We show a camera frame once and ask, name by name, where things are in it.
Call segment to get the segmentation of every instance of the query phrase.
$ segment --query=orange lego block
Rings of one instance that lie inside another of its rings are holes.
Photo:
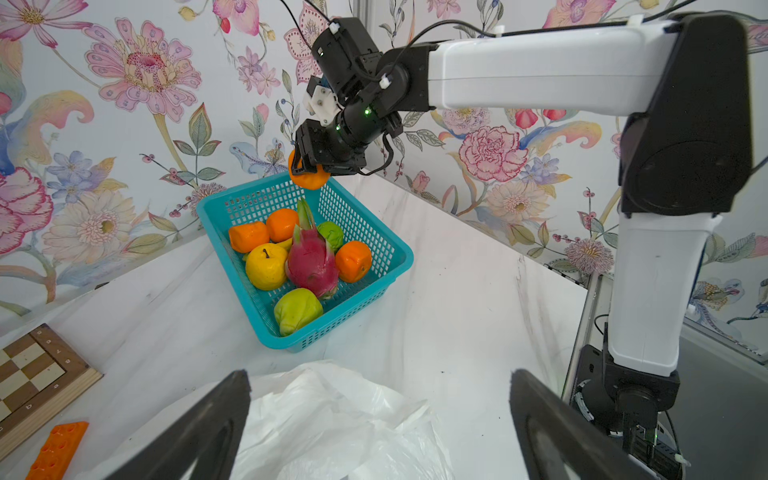
[[[26,480],[61,480],[83,439],[88,422],[56,425],[29,469]]]

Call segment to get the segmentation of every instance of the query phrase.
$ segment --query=floral wallpaper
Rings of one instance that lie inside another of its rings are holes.
[[[379,48],[402,46],[424,27],[459,18],[506,31],[584,25],[653,14],[676,3],[659,0],[389,0],[376,2],[372,35]],[[768,4],[699,0],[697,11],[728,8],[745,24],[752,71],[754,156],[768,155]],[[446,25],[425,39],[474,38]],[[624,118],[541,109],[463,108],[403,113],[405,134],[381,175],[475,229],[585,284],[611,272],[618,229],[618,158]],[[369,162],[382,163],[380,145]],[[768,352],[768,214],[763,165],[707,243],[691,319],[758,353]],[[719,278],[730,278],[721,281]]]
[[[327,26],[287,3],[308,41]],[[279,2],[0,0],[0,330],[201,235],[206,196],[285,171],[319,73]]]

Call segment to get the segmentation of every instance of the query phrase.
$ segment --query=plastic basket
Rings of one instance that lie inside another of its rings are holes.
[[[274,307],[296,287],[290,280],[271,292],[254,287],[245,274],[242,253],[230,246],[228,232],[233,225],[266,222],[275,210],[296,209],[301,197],[306,198],[318,224],[330,220],[344,230],[345,242],[358,240],[367,244],[373,265],[359,282],[339,280],[336,295],[322,301],[325,313],[320,318],[292,335],[281,336]],[[378,299],[398,275],[413,265],[413,252],[408,245],[332,178],[320,190],[312,191],[296,186],[287,172],[273,175],[204,198],[197,205],[197,214],[259,341],[271,349],[305,349]]]

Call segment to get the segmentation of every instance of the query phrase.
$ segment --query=orange fruit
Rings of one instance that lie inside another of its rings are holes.
[[[245,223],[230,227],[230,244],[232,250],[239,253],[250,253],[251,250],[270,242],[270,234],[262,222]]]
[[[307,190],[319,190],[323,188],[323,185],[325,185],[328,179],[331,178],[331,174],[327,174],[323,170],[323,166],[318,165],[316,174],[294,175],[290,169],[290,166],[293,165],[294,155],[296,155],[295,148],[288,157],[288,174],[290,175],[290,179],[299,187],[306,188]]]
[[[274,243],[280,243],[293,236],[293,228],[299,224],[299,214],[290,208],[281,208],[266,219],[266,229]]]
[[[361,280],[368,273],[368,270],[371,270],[372,263],[371,249],[363,242],[345,243],[336,252],[336,267],[339,269],[339,278],[347,283]]]

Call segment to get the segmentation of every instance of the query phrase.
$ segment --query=marble tabletop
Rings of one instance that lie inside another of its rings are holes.
[[[270,350],[208,239],[178,247],[35,321],[104,378],[0,462],[0,478],[24,478],[58,423],[91,423],[74,478],[199,386],[318,359],[429,400],[456,478],[525,478],[510,374],[527,369],[560,394],[587,291],[383,179],[340,181],[413,249],[380,300],[300,353]]]

